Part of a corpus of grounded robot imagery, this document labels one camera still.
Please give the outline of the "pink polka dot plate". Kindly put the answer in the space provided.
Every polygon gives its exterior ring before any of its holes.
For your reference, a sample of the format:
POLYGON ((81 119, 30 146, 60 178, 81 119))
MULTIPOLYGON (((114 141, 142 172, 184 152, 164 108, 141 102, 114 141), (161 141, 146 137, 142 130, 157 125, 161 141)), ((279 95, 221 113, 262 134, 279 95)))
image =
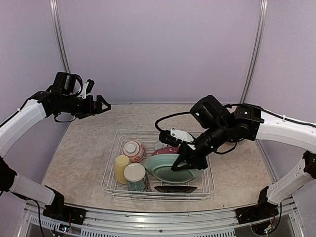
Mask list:
POLYGON ((155 150, 151 154, 151 156, 164 155, 164 154, 176 154, 176 153, 178 153, 179 149, 180 149, 180 146, 178 146, 178 147, 167 146, 167 147, 155 150))

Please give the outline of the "pale green plate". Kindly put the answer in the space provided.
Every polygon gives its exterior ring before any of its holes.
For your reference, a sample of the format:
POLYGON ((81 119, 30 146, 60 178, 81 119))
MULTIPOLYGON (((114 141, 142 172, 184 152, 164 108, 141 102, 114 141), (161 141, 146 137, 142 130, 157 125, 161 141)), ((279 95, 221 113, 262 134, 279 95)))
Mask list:
POLYGON ((169 184, 188 183, 203 175, 204 171, 198 169, 172 171, 171 167, 178 156, 178 154, 151 156, 146 159, 144 168, 158 180, 169 184))

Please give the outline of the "small black dish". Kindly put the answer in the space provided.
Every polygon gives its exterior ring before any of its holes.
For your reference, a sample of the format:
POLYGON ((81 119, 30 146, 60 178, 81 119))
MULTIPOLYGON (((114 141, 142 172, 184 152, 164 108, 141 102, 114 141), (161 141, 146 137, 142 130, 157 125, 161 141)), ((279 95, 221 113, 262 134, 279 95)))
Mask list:
POLYGON ((154 189, 160 193, 185 193, 194 192, 197 187, 193 186, 155 186, 154 189))

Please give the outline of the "large black round plate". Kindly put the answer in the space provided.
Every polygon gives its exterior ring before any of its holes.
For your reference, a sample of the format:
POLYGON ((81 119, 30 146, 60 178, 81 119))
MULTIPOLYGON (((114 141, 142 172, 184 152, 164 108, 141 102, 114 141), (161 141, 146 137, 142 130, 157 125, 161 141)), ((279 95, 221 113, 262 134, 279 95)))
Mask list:
POLYGON ((240 140, 238 140, 238 141, 227 141, 227 142, 225 143, 225 145, 227 145, 227 146, 234 146, 234 145, 239 146, 239 145, 244 144, 245 142, 246 142, 245 139, 240 139, 240 140))

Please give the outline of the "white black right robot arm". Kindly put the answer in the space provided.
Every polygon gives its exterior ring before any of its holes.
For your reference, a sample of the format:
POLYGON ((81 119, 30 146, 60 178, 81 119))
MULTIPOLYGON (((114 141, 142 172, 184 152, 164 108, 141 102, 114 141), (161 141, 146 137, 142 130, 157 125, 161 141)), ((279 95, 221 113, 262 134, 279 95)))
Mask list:
POLYGON ((263 219, 271 212, 272 206, 278 206, 284 198, 315 179, 316 126, 250 104, 236 105, 232 113, 228 108, 229 105, 224 106, 214 96, 208 95, 190 109, 190 114, 206 131, 191 138, 184 131, 171 130, 172 137, 184 142, 171 169, 206 169, 206 156, 228 141, 268 140, 304 149, 302 159, 291 171, 261 191, 252 214, 263 219))

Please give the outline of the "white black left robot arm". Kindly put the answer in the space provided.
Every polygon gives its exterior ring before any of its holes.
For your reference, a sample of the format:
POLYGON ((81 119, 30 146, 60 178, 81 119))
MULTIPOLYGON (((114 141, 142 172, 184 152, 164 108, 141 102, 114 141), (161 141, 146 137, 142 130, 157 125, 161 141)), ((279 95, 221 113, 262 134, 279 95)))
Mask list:
POLYGON ((3 193, 20 195, 25 199, 35 200, 49 205, 50 212, 63 220, 69 215, 69 208, 57 200, 59 193, 41 183, 20 174, 6 162, 5 157, 12 148, 27 144, 31 132, 38 124, 49 117, 56 123, 62 123, 58 117, 69 114, 73 122, 111 110, 111 104, 102 95, 93 96, 91 91, 95 82, 86 82, 77 74, 58 72, 54 82, 46 90, 40 90, 27 98, 0 125, 0 190, 3 193))

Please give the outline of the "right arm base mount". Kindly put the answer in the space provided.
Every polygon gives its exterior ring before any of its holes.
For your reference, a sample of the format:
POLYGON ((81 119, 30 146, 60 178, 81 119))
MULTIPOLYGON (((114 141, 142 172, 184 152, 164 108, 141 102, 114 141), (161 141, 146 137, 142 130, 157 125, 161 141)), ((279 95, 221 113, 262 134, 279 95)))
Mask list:
POLYGON ((235 210, 239 224, 251 223, 279 215, 278 206, 267 201, 235 210))

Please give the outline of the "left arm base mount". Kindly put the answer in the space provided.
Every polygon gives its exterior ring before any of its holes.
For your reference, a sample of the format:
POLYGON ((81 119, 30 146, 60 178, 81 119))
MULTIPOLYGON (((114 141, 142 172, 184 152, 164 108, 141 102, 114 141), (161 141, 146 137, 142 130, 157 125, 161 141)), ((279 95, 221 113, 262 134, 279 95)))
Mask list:
POLYGON ((83 225, 86 210, 65 205, 63 195, 56 194, 51 205, 45 205, 43 216, 69 224, 83 225))

